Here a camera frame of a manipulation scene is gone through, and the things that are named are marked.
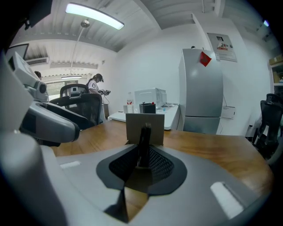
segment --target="ceiling light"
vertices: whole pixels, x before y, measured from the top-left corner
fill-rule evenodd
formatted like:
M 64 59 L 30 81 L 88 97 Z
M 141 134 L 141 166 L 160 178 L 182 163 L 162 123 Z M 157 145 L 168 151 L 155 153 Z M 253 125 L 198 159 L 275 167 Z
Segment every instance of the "ceiling light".
M 269 22 L 267 20 L 264 21 L 265 26 L 269 26 Z
M 66 76 L 62 77 L 61 79 L 80 79 L 82 76 Z
M 124 24 L 121 21 L 118 21 L 112 16 L 109 16 L 108 14 L 101 12 L 97 9 L 90 8 L 81 4 L 69 3 L 66 8 L 66 13 L 72 13 L 72 14 L 77 14 L 88 18 L 96 19 L 118 30 L 124 27 Z

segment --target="refrigerator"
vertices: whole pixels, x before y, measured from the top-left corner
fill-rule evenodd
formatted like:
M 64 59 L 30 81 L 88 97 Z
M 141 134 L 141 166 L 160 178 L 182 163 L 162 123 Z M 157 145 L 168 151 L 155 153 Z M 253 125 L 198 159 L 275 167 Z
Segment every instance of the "refrigerator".
M 211 58 L 205 67 L 204 52 Z M 179 65 L 180 119 L 178 130 L 216 134 L 222 111 L 223 75 L 212 51 L 183 49 Z

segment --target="microwave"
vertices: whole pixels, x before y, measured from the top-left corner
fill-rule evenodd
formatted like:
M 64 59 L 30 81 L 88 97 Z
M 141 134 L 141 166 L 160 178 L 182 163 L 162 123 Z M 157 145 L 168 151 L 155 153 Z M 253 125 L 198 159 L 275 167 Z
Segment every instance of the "microwave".
M 142 103 L 154 102 L 156 107 L 162 107 L 167 102 L 166 91 L 158 88 L 151 88 L 147 90 L 139 90 L 134 92 L 135 105 L 139 109 L 139 105 Z

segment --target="wall poster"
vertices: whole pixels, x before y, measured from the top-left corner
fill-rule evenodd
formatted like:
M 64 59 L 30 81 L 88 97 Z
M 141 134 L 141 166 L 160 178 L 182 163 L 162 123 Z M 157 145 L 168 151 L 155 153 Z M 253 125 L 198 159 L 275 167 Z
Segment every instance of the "wall poster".
M 213 51 L 219 54 L 221 60 L 237 62 L 233 45 L 228 35 L 207 33 L 212 44 Z

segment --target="hair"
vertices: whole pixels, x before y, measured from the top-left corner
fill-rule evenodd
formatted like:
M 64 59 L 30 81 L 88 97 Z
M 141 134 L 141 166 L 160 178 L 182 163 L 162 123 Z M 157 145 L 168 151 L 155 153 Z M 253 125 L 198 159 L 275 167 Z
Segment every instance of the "hair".
M 86 86 L 88 86 L 88 84 L 90 83 L 91 80 L 95 80 L 95 79 L 100 79 L 101 82 L 104 82 L 102 75 L 101 75 L 101 74 L 96 74 L 96 75 L 93 76 L 92 79 L 89 79 L 89 81 L 88 81 L 88 83 L 86 84 Z
M 41 78 L 41 73 L 40 72 L 35 71 L 34 73 L 38 76 L 39 79 Z

